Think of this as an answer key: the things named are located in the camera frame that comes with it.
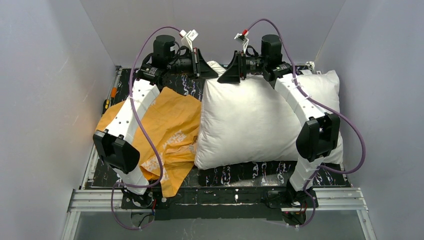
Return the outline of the white pillow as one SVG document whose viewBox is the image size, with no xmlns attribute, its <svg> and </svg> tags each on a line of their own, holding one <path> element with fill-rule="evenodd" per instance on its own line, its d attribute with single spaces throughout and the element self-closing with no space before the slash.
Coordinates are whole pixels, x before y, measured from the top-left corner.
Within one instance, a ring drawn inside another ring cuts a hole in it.
<svg viewBox="0 0 424 240">
<path fill-rule="evenodd" d="M 301 124 L 261 75 L 239 84 L 207 79 L 201 100 L 195 165 L 211 169 L 247 162 L 296 161 Z"/>
</svg>

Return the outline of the orange printed pillowcase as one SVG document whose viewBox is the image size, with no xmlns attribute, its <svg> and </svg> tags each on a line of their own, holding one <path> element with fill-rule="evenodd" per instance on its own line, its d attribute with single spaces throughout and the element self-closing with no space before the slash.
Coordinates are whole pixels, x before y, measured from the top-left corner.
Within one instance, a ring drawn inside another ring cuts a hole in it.
<svg viewBox="0 0 424 240">
<path fill-rule="evenodd" d="M 149 106 L 141 123 L 159 153 L 157 159 L 140 129 L 133 146 L 139 151 L 139 168 L 149 181 L 160 180 L 165 198 L 174 197 L 195 164 L 201 102 L 191 95 L 181 95 L 164 87 Z"/>
</svg>

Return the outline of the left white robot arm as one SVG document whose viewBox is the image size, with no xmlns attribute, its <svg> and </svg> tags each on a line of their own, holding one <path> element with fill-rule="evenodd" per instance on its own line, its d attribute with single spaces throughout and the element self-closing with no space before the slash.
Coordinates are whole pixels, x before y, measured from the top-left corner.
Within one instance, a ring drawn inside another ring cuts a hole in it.
<svg viewBox="0 0 424 240">
<path fill-rule="evenodd" d="M 143 195 L 151 186 L 138 166 L 140 152 L 132 145 L 139 122 L 150 104 L 158 97 L 159 87 L 167 74 L 188 74 L 195 79 L 213 79 L 218 74 L 207 64 L 193 42 L 196 30 L 179 33 L 180 43 L 171 35 L 158 35 L 153 51 L 130 79 L 130 94 L 114 119 L 104 130 L 96 130 L 93 141 L 100 160 L 121 178 L 123 186 Z"/>
</svg>

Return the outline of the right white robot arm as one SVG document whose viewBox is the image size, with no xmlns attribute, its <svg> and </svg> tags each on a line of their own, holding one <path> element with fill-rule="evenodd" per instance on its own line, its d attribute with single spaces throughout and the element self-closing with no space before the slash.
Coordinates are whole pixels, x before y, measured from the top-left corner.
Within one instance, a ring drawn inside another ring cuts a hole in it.
<svg viewBox="0 0 424 240">
<path fill-rule="evenodd" d="M 217 81 L 239 84 L 248 74 L 262 72 L 263 78 L 286 100 L 301 125 L 295 141 L 299 158 L 288 188 L 293 192 L 306 191 L 311 188 L 313 175 L 324 158 L 338 144 L 340 118 L 312 103 L 310 96 L 302 94 L 295 65 L 283 61 L 283 42 L 278 35 L 264 35 L 260 53 L 249 54 L 248 33 L 245 30 L 234 37 L 242 44 L 242 50 L 234 52 L 226 71 Z"/>
</svg>

